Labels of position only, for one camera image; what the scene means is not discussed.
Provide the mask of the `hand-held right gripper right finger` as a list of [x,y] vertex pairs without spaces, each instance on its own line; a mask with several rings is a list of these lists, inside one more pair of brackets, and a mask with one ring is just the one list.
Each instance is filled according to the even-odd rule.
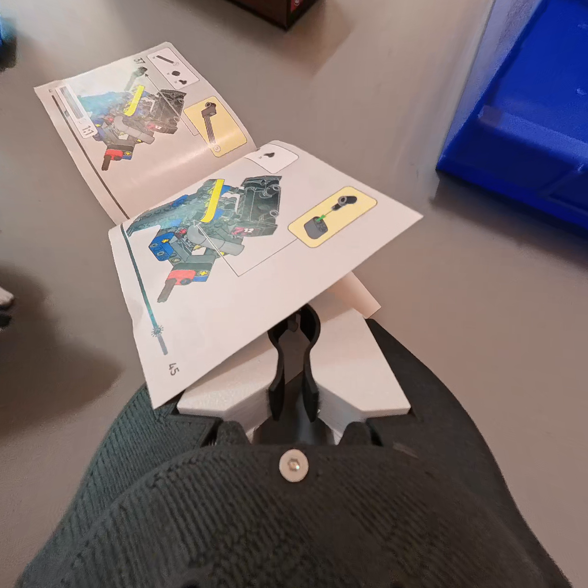
[[305,305],[300,329],[308,339],[301,392],[311,422],[334,436],[352,422],[403,416],[410,403],[367,320],[345,305]]

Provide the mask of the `blue plastic bin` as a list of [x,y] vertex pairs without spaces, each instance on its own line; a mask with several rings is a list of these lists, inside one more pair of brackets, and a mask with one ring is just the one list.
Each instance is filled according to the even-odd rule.
[[587,235],[587,1],[493,1],[436,170]]

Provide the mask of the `dark toy set box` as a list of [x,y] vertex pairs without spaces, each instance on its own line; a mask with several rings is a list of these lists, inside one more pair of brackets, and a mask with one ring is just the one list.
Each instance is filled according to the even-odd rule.
[[287,31],[318,1],[230,1],[230,3]]

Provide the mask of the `instruction booklet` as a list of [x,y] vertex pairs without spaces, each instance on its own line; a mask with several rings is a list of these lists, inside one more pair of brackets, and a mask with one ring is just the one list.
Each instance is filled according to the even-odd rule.
[[34,92],[115,223],[153,408],[422,217],[296,146],[257,148],[169,42]]

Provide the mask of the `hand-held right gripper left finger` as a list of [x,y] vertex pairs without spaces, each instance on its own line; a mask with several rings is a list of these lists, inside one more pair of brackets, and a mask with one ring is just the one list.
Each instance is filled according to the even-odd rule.
[[277,361],[277,349],[268,334],[262,334],[188,387],[177,403],[178,412],[222,420],[267,420]]

